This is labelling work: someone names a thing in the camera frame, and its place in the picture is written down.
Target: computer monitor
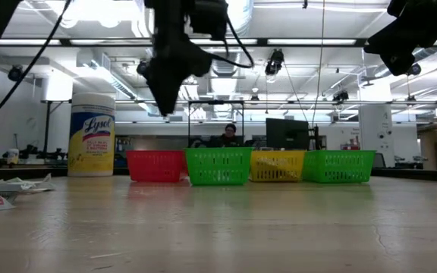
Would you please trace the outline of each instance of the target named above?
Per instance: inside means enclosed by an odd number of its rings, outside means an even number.
[[[308,150],[310,147],[308,122],[267,118],[266,142],[271,148]]]

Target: white pillar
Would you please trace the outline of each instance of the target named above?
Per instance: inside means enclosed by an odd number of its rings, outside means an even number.
[[[360,88],[363,101],[391,101],[389,83],[375,82]],[[360,148],[375,150],[384,155],[386,167],[394,167],[394,137],[392,135],[392,113],[390,105],[361,105],[359,109]]]
[[[68,151],[68,137],[70,134],[71,105],[67,101],[72,98],[74,82],[71,77],[59,70],[54,70],[48,78],[42,79],[42,101],[52,101],[49,121],[48,152],[61,148]],[[46,105],[42,108],[46,116]],[[40,134],[39,148],[42,149],[45,139],[45,130]]]

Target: lysol wipes container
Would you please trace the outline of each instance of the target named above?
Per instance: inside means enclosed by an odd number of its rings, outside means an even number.
[[[114,168],[115,100],[96,93],[72,97],[68,176],[110,176]]]

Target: plastic basket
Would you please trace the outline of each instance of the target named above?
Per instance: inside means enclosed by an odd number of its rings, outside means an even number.
[[[187,149],[190,182],[194,186],[243,185],[249,179],[253,148]]]
[[[303,179],[319,183],[368,182],[375,154],[375,151],[307,152]]]
[[[183,151],[127,151],[126,156],[132,181],[180,181]]]
[[[251,180],[255,182],[299,181],[306,151],[253,151]]]

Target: hanging wire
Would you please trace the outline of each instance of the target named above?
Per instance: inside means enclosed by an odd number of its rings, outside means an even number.
[[[304,120],[305,120],[305,122],[308,122],[307,115],[304,113],[303,106],[301,105],[300,97],[297,95],[296,89],[294,88],[293,80],[291,79],[291,75],[289,74],[288,65],[286,64],[286,61],[285,61],[285,68],[286,68],[286,73],[288,74],[289,83],[291,84],[291,88],[293,90],[293,93],[296,96],[297,102],[300,104],[301,111],[303,112]]]
[[[267,90],[267,77],[264,77],[264,81],[266,82],[266,114],[269,113],[269,107],[268,107],[268,90]]]
[[[325,6],[326,6],[326,0],[323,0],[322,45],[320,47],[320,52],[319,52],[318,86],[316,88],[316,99],[315,99],[315,104],[313,107],[313,119],[311,120],[311,127],[315,126],[316,105],[318,104],[318,98],[319,98],[319,84],[321,83],[321,79],[322,79],[323,46],[324,46],[323,40],[325,38]]]
[[[407,79],[407,96],[410,97],[410,83],[409,83],[409,75],[406,74]]]

